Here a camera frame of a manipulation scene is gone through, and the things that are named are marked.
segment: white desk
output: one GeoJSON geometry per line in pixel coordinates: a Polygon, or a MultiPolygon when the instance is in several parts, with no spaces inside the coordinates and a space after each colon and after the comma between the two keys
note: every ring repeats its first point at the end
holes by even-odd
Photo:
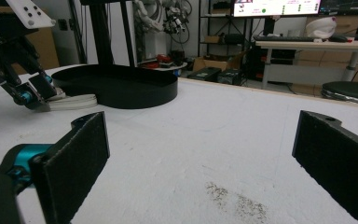
{"type": "MultiPolygon", "coordinates": [[[[111,158],[74,224],[357,223],[291,156],[300,110],[358,134],[358,105],[189,79],[173,101],[139,110],[37,113],[0,89],[0,162],[18,144],[56,143],[72,120],[104,111],[111,158]]],[[[19,203],[26,223],[44,223],[34,189],[19,203]]]]}
{"type": "Polygon", "coordinates": [[[358,62],[358,41],[353,41],[352,43],[257,41],[255,44],[262,49],[268,50],[262,89],[267,87],[268,81],[316,85],[322,85],[331,81],[351,81],[355,73],[355,66],[358,62]],[[350,51],[352,52],[352,55],[349,64],[345,69],[322,68],[314,66],[271,64],[271,54],[273,49],[350,51]]]}

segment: monitor screen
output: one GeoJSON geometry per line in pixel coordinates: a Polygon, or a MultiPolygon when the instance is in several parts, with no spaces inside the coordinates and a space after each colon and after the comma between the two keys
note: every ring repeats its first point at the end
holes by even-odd
{"type": "Polygon", "coordinates": [[[321,0],[233,0],[233,17],[317,15],[321,0]]]}
{"type": "Polygon", "coordinates": [[[322,15],[358,15],[358,0],[323,0],[322,15]]]}

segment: floor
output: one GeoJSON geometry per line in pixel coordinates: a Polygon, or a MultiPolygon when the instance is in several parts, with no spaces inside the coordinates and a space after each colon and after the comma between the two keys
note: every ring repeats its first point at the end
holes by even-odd
{"type": "MultiPolygon", "coordinates": [[[[181,77],[187,77],[191,72],[183,71],[181,77]]],[[[261,89],[261,81],[246,79],[242,82],[245,88],[261,89]]],[[[321,97],[320,87],[317,86],[302,86],[292,83],[269,83],[266,91],[278,91],[289,94],[307,95],[312,97],[321,97]]]]}

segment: computer monitor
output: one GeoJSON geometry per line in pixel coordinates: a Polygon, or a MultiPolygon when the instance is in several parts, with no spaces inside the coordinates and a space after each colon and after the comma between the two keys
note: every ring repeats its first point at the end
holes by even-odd
{"type": "Polygon", "coordinates": [[[358,0],[323,0],[321,15],[358,15],[358,0]]]}
{"type": "Polygon", "coordinates": [[[322,0],[232,0],[232,17],[265,18],[263,35],[273,33],[271,17],[317,16],[322,0]]]}

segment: black circular tray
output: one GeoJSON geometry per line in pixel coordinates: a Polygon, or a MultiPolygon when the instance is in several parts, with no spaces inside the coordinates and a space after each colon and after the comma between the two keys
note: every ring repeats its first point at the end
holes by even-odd
{"type": "Polygon", "coordinates": [[[358,98],[358,82],[335,81],[322,85],[323,90],[358,98]]]}
{"type": "Polygon", "coordinates": [[[54,86],[67,95],[95,94],[98,104],[120,109],[163,105],[177,95],[171,72],[116,64],[80,65],[54,73],[54,86]]]}

